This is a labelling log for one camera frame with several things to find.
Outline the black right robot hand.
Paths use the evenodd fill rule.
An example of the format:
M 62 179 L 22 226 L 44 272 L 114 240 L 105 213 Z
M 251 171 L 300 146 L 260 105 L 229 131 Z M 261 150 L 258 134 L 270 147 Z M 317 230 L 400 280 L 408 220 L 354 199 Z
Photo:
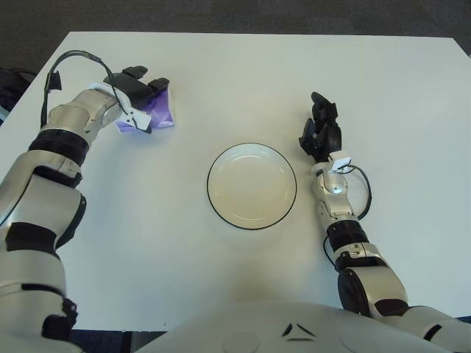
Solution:
M 308 118 L 302 135 L 298 138 L 300 147 L 316 163 L 328 161 L 329 154 L 341 150 L 341 129 L 336 121 L 336 104 L 317 92 L 311 94 L 312 117 Z

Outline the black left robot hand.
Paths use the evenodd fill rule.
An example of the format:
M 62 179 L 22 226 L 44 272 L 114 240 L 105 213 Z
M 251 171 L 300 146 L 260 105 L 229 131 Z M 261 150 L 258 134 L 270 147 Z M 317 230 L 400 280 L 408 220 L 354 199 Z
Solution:
M 120 73 L 113 73 L 113 83 L 106 77 L 103 82 L 123 92 L 132 107 L 142 110 L 147 108 L 169 86 L 170 80 L 164 77 L 153 79 L 147 84 L 141 79 L 147 73 L 148 68 L 137 65 L 123 69 Z

